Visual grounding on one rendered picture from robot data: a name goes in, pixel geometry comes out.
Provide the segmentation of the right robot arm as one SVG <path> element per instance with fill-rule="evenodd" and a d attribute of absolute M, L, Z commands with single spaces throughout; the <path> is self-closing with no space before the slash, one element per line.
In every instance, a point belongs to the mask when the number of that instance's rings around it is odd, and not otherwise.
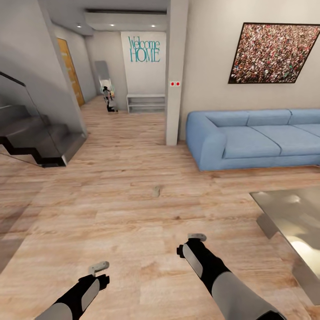
<path fill-rule="evenodd" d="M 188 233 L 188 241 L 176 249 L 186 258 L 215 300 L 225 320 L 288 320 L 234 275 L 202 241 L 203 233 Z"/>

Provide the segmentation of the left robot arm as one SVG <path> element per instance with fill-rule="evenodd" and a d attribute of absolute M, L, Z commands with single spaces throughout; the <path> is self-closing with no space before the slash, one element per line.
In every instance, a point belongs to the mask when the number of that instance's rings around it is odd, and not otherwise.
<path fill-rule="evenodd" d="M 79 279 L 56 303 L 34 320 L 79 320 L 99 291 L 110 283 L 106 274 L 96 277 L 96 273 L 109 268 L 110 263 L 103 261 L 88 267 L 88 276 Z"/>

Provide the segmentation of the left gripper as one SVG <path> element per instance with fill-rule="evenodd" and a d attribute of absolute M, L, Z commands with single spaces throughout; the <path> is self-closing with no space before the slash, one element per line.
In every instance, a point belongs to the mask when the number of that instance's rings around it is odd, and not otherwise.
<path fill-rule="evenodd" d="M 106 276 L 106 274 L 100 275 L 97 277 L 100 283 L 99 291 L 102 291 L 106 288 L 107 284 L 110 283 L 110 277 Z"/>

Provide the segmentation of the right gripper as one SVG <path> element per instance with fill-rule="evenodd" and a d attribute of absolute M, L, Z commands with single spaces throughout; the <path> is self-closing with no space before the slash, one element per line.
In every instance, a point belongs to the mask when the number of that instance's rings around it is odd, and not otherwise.
<path fill-rule="evenodd" d="M 176 249 L 176 253 L 177 253 L 177 255 L 179 255 L 181 258 L 184 258 L 184 259 L 185 259 L 184 254 L 183 254 L 183 246 L 184 246 L 184 245 L 181 245 L 181 244 L 180 244 L 180 246 Z"/>

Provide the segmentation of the pillar candle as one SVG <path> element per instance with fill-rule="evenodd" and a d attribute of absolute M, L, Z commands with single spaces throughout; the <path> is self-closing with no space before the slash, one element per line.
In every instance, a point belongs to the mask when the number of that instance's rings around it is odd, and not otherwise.
<path fill-rule="evenodd" d="M 152 188 L 152 195 L 154 197 L 159 197 L 160 196 L 160 188 L 158 186 L 154 186 Z"/>

